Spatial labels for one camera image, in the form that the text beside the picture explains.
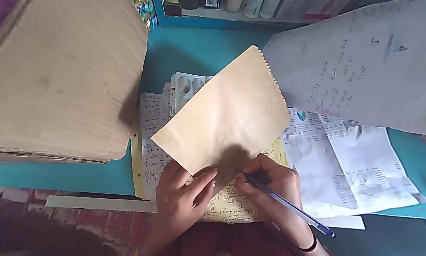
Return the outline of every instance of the paper bag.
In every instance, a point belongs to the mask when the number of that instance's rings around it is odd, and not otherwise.
[[[222,69],[151,138],[194,175],[219,168],[215,192],[289,124],[276,81],[256,46]]]

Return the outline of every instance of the logo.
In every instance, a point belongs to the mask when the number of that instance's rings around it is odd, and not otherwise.
[[[297,110],[297,116],[302,121],[304,121],[306,119],[306,113],[304,111]]]

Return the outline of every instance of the blue table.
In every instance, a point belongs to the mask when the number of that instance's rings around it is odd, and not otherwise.
[[[148,38],[141,91],[161,93],[176,72],[214,75],[250,45],[262,48],[272,34],[156,27]],[[426,196],[426,143],[392,129],[389,136],[408,176]],[[0,186],[134,195],[129,147],[125,157],[106,165],[0,163]],[[426,218],[426,204],[381,213]]]

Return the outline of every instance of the blue ballpoint pen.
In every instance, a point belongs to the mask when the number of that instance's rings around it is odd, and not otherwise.
[[[298,207],[296,207],[293,204],[291,204],[289,201],[285,200],[284,197],[278,195],[278,193],[276,193],[273,190],[267,188],[262,183],[260,183],[259,181],[257,181],[254,177],[252,177],[251,175],[246,174],[243,171],[240,171],[238,169],[235,169],[235,170],[238,171],[238,172],[243,173],[244,176],[246,177],[246,180],[249,183],[251,183],[252,185],[258,187],[259,189],[261,189],[262,191],[264,191],[265,193],[267,193],[268,195],[270,195],[271,197],[273,197],[276,201],[278,201],[279,203],[281,203],[285,207],[289,208],[292,212],[294,212],[296,215],[300,216],[308,224],[310,224],[313,227],[315,227],[321,233],[323,233],[326,236],[335,237],[335,233],[332,230],[330,230],[328,227],[326,227],[325,225],[323,225],[322,223],[320,223],[315,218],[309,216],[309,214],[307,214],[304,211],[300,210]]]

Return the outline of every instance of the red clothing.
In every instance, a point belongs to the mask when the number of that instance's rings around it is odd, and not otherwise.
[[[268,222],[197,222],[158,256],[292,256],[285,237]]]

